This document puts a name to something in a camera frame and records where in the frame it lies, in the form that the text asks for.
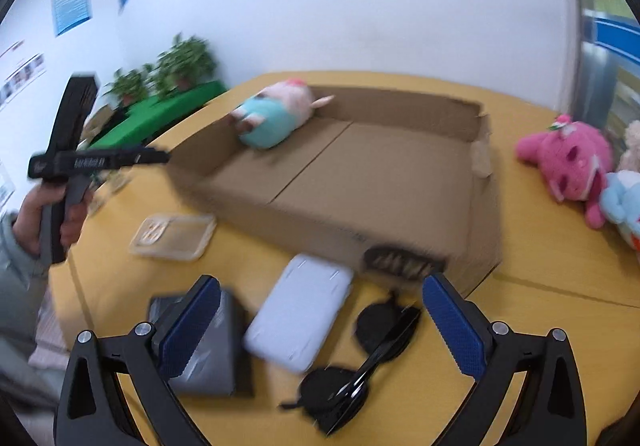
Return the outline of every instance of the person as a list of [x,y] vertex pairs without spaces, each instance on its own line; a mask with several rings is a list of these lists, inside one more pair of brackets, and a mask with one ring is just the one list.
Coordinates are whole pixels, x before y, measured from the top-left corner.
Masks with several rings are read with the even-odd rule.
[[[49,275],[39,260],[42,208],[61,201],[65,189],[40,184],[27,194],[17,214],[0,217],[0,397],[14,407],[25,428],[25,420],[47,414],[49,432],[64,372],[36,368],[28,361],[36,349],[38,311]],[[91,200],[87,192],[81,204],[68,209],[60,227],[66,248],[79,240]]]

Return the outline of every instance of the wall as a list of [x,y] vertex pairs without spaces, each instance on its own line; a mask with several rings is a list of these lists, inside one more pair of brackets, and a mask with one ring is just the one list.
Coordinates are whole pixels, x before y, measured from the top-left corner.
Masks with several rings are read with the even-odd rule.
[[[0,160],[16,187],[5,208],[17,208],[30,189],[27,163],[49,143],[69,76],[96,73],[106,84],[126,61],[116,33],[117,0],[90,1],[93,18],[59,37],[54,33],[51,0],[16,0],[0,25],[0,52],[24,40],[24,54],[43,53],[47,67],[45,74],[0,110]],[[0,60],[7,75],[10,70],[5,67],[11,65],[6,58]]]
[[276,70],[419,74],[568,104],[577,0],[129,0],[126,54],[153,60],[178,31],[208,38],[230,85]]

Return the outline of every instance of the hand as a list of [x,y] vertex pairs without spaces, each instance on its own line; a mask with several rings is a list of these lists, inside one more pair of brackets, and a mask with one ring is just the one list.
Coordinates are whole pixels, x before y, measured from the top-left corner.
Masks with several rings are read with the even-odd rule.
[[[65,191],[66,185],[40,184],[24,198],[14,223],[14,236],[16,242],[29,254],[40,256],[40,222],[43,206],[60,202],[65,196]],[[88,207],[93,198],[94,194],[88,190],[80,204],[68,209],[65,222],[60,227],[60,241],[65,248],[69,248],[80,239]]]

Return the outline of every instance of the sunglasses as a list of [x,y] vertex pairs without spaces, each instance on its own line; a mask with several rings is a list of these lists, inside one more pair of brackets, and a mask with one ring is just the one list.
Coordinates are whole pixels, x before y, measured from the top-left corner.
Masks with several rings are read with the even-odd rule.
[[395,293],[387,302],[368,306],[358,316],[355,331],[358,343],[369,354],[362,366],[358,370],[339,366],[313,369],[300,383],[298,400],[283,402],[280,408],[302,408],[325,435],[335,433],[363,407],[376,369],[407,348],[421,314],[419,307],[398,306]]

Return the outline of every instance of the flower pot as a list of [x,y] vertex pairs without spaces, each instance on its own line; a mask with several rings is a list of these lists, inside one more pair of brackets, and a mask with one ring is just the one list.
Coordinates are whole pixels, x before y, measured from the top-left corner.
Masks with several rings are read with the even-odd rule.
[[129,106],[136,102],[136,99],[131,94],[123,94],[120,96],[120,101],[124,106]]
[[175,87],[180,92],[186,92],[187,90],[193,89],[193,83],[188,78],[185,78],[183,76],[175,76],[174,80],[175,80]]

